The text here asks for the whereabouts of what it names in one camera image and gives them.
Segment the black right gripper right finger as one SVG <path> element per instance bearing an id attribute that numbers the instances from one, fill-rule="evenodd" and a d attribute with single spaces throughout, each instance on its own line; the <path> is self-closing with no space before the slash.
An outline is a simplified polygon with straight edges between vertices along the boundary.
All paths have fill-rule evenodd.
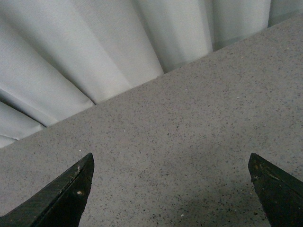
<path id="1" fill-rule="evenodd" d="M 303 183 L 256 153 L 248 169 L 254 190 L 272 227 L 303 225 Z"/>

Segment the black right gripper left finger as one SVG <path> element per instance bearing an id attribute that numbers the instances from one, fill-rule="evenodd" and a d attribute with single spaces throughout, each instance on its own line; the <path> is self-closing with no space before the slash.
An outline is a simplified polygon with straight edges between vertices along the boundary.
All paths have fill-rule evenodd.
<path id="1" fill-rule="evenodd" d="M 77 227 L 94 173 L 88 153 L 30 199 L 0 218 L 2 227 Z"/>

